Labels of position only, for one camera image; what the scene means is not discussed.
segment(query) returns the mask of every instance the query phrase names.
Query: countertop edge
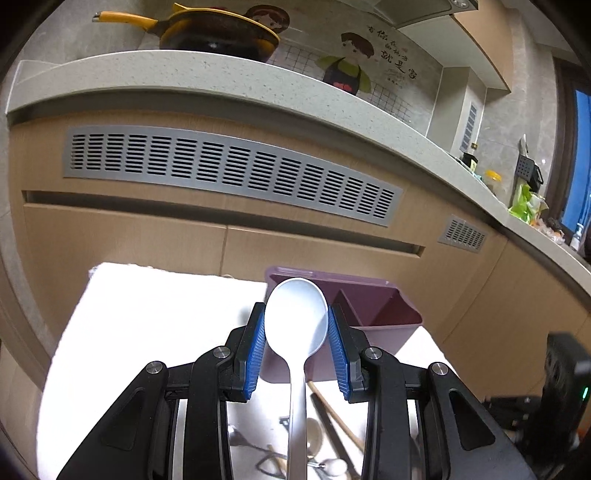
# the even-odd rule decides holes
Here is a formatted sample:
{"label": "countertop edge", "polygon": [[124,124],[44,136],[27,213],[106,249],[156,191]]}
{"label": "countertop edge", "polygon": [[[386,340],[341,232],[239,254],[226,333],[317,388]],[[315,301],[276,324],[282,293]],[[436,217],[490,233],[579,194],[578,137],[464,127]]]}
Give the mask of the countertop edge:
{"label": "countertop edge", "polygon": [[[161,68],[155,69],[155,63]],[[175,50],[112,53],[58,66],[39,65],[37,72],[31,65],[27,67],[28,75],[15,77],[7,113],[80,93],[161,89],[253,102],[355,135],[401,156],[464,195],[552,260],[591,297],[591,272],[562,247],[511,216],[505,205],[448,153],[392,115],[323,82],[251,60]]]}

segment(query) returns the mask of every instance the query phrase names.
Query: wooden chopstick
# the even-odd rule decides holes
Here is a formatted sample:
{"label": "wooden chopstick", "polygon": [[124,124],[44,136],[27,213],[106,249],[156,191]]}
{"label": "wooden chopstick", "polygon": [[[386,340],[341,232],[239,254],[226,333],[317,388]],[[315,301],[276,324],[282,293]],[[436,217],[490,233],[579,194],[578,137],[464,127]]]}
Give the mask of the wooden chopstick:
{"label": "wooden chopstick", "polygon": [[343,419],[341,417],[339,417],[337,412],[335,412],[334,408],[330,406],[330,404],[322,396],[322,393],[320,393],[318,388],[316,388],[316,385],[314,385],[314,382],[312,382],[312,380],[308,381],[308,386],[310,387],[310,390],[312,390],[312,392],[314,392],[318,396],[320,401],[326,407],[326,410],[328,411],[330,416],[333,417],[335,422],[339,425],[339,427],[343,430],[343,432],[345,432],[345,435],[351,439],[351,441],[357,446],[357,448],[359,450],[364,452],[365,451],[365,443],[363,442],[363,440],[361,440],[359,437],[357,437],[357,435],[355,435],[353,433],[353,431],[351,431],[351,429],[346,425],[346,423],[343,421]]}
{"label": "wooden chopstick", "polygon": [[[267,445],[267,450],[276,453],[275,449],[273,448],[273,445],[271,445],[270,443]],[[277,455],[272,455],[271,457],[273,459],[273,462],[275,463],[275,466],[278,468],[279,473],[284,476],[287,475],[287,462],[285,461],[285,459],[280,458]]]}

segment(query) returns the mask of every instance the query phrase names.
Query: cartoon boy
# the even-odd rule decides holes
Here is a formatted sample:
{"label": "cartoon boy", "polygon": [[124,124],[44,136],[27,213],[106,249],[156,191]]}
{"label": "cartoon boy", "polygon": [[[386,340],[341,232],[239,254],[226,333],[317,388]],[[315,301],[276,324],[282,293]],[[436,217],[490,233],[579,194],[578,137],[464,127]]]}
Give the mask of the cartoon boy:
{"label": "cartoon boy", "polygon": [[244,16],[265,25],[277,34],[290,26],[290,16],[287,12],[273,5],[255,5],[250,7]]}
{"label": "cartoon boy", "polygon": [[341,34],[340,39],[343,42],[342,57],[329,56],[316,60],[316,64],[324,70],[322,81],[352,95],[357,95],[359,90],[371,93],[371,80],[359,62],[373,56],[373,45],[353,32]]}

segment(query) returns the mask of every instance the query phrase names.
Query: small vent grille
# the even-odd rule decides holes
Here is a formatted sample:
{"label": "small vent grille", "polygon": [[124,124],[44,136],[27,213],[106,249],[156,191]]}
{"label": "small vent grille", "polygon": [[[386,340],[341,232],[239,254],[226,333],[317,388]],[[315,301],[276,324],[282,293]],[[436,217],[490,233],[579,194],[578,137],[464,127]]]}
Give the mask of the small vent grille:
{"label": "small vent grille", "polygon": [[464,131],[464,138],[462,140],[462,146],[460,147],[463,151],[466,151],[472,143],[472,135],[474,133],[474,127],[476,125],[476,114],[478,110],[474,105],[470,105],[470,113],[468,114],[468,122],[466,123],[466,130]]}
{"label": "small vent grille", "polygon": [[486,234],[478,228],[452,215],[439,242],[472,252],[479,252],[485,238]]}
{"label": "small vent grille", "polygon": [[127,125],[72,128],[64,176],[230,193],[389,225],[402,189],[350,168],[241,138]]}

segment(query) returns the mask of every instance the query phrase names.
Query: metal screw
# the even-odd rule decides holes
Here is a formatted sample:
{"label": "metal screw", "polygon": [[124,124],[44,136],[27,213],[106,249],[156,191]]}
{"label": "metal screw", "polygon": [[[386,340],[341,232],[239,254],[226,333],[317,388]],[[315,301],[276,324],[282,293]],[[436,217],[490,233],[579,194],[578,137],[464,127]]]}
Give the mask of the metal screw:
{"label": "metal screw", "polygon": [[217,346],[213,349],[213,356],[216,358],[226,358],[230,356],[230,349],[227,346]]}
{"label": "metal screw", "polygon": [[377,360],[382,356],[382,351],[376,346],[371,346],[365,349],[365,356],[371,360]]}
{"label": "metal screw", "polygon": [[146,365],[146,371],[149,374],[154,375],[154,374],[157,374],[158,372],[160,372],[162,370],[162,367],[163,367],[162,362],[158,362],[158,361],[150,362],[148,365]]}
{"label": "metal screw", "polygon": [[441,362],[433,364],[431,370],[433,370],[437,375],[447,375],[447,372],[449,372],[447,365],[442,364]]}

